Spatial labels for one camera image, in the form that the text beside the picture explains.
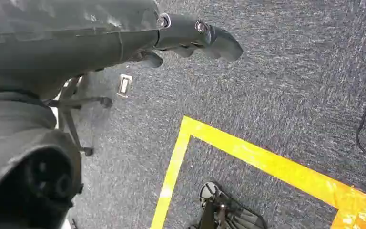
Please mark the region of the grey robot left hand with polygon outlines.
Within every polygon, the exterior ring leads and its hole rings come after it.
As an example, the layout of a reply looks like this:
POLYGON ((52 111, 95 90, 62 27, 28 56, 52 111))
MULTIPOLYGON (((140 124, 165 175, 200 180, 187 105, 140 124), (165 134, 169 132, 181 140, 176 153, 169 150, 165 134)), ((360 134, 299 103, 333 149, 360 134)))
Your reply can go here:
POLYGON ((154 0, 0 0, 0 229, 59 229, 82 192, 81 148, 45 101, 71 78, 196 49, 243 53, 224 29, 154 0))

